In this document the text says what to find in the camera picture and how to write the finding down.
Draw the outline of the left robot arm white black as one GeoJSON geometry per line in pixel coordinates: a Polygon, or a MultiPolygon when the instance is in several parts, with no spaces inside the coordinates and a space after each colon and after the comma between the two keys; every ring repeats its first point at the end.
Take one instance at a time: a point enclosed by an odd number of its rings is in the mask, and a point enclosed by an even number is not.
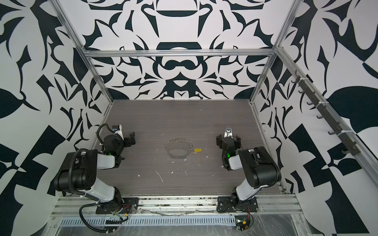
{"type": "Polygon", "coordinates": [[[97,203],[97,214],[125,211],[132,204],[125,202],[117,187],[107,185],[97,177],[98,170],[120,167],[124,148],[136,144],[135,133],[120,137],[120,131],[103,140],[103,150],[82,149],[69,152],[54,178],[54,188],[89,198],[97,203]]]}

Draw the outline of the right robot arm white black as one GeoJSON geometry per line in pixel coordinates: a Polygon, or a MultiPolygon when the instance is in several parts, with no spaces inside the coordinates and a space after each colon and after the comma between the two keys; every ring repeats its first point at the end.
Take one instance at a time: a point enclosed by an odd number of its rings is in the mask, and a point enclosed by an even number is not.
{"type": "Polygon", "coordinates": [[[256,212],[256,195],[281,181],[280,169],[265,147],[242,149],[238,136],[216,137],[222,149],[223,167],[228,171],[243,170],[245,179],[229,197],[218,197],[217,212],[256,212]]]}

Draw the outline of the small circuit board green led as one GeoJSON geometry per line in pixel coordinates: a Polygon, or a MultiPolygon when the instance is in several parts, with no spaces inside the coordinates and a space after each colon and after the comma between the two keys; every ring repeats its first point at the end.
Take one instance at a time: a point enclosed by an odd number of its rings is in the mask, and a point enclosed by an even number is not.
{"type": "Polygon", "coordinates": [[[251,214],[247,215],[246,217],[240,215],[235,217],[235,228],[239,231],[245,231],[251,228],[253,224],[254,218],[251,214]]]}

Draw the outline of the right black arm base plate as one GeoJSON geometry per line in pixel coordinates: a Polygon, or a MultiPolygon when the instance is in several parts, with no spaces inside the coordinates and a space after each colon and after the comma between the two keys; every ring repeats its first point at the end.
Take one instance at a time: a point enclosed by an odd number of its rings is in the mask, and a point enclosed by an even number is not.
{"type": "Polygon", "coordinates": [[[238,198],[218,197],[217,198],[217,212],[218,213],[231,213],[231,212],[257,212],[258,203],[256,198],[246,201],[239,201],[238,198]]]}

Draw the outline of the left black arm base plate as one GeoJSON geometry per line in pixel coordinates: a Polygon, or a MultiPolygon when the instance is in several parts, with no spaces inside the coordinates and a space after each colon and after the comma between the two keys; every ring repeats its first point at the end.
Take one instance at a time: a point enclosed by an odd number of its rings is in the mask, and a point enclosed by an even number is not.
{"type": "Polygon", "coordinates": [[[111,214],[116,211],[120,214],[133,213],[138,209],[139,198],[138,197],[126,197],[122,198],[120,203],[114,201],[99,203],[97,205],[96,214],[111,214]]]}

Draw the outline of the aluminium frame rails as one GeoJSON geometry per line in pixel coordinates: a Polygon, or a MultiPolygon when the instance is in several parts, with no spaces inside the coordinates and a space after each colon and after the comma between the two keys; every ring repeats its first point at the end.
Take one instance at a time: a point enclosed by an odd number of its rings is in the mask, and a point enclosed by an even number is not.
{"type": "MultiPolygon", "coordinates": [[[[250,102],[255,100],[258,89],[263,84],[264,79],[267,76],[268,70],[271,69],[273,62],[276,58],[284,63],[291,75],[295,77],[297,71],[301,77],[307,78],[303,70],[290,58],[286,50],[282,47],[284,37],[286,36],[289,28],[294,22],[297,12],[300,9],[302,1],[293,1],[287,17],[284,21],[283,27],[279,32],[279,37],[271,49],[173,49],[173,50],[104,50],[93,51],[86,50],[82,45],[77,32],[75,31],[73,24],[70,22],[69,17],[64,11],[63,6],[59,1],[51,1],[53,10],[57,14],[59,21],[63,27],[67,30],[71,37],[74,46],[78,49],[79,54],[82,56],[86,66],[90,72],[94,75],[95,81],[100,85],[100,88],[105,92],[106,98],[112,103],[113,98],[107,90],[105,83],[100,78],[99,73],[95,69],[91,58],[99,57],[186,57],[186,56],[268,56],[268,62],[264,66],[264,70],[261,73],[260,81],[258,81],[254,92],[249,98],[250,102]]],[[[341,118],[342,124],[345,124],[347,128],[351,129],[345,121],[341,118]]],[[[353,138],[357,141],[357,146],[361,150],[361,153],[353,156],[359,165],[363,168],[367,176],[371,179],[374,185],[378,184],[378,160],[374,154],[368,149],[368,147],[362,142],[362,140],[353,131],[353,138]]]]}

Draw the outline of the black wall hook rail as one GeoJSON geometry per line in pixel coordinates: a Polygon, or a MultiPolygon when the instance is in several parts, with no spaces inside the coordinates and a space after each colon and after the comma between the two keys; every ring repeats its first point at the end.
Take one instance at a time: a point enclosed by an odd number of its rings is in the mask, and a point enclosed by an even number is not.
{"type": "Polygon", "coordinates": [[[295,80],[293,83],[298,84],[301,88],[300,94],[305,94],[309,98],[307,104],[313,106],[320,113],[317,119],[324,119],[330,126],[331,131],[329,135],[336,135],[345,146],[345,150],[342,150],[343,154],[351,154],[356,156],[361,153],[361,150],[357,146],[357,141],[353,138],[353,131],[345,124],[342,124],[340,116],[336,113],[329,102],[320,94],[316,87],[312,84],[309,78],[301,77],[298,72],[295,72],[295,80]]]}

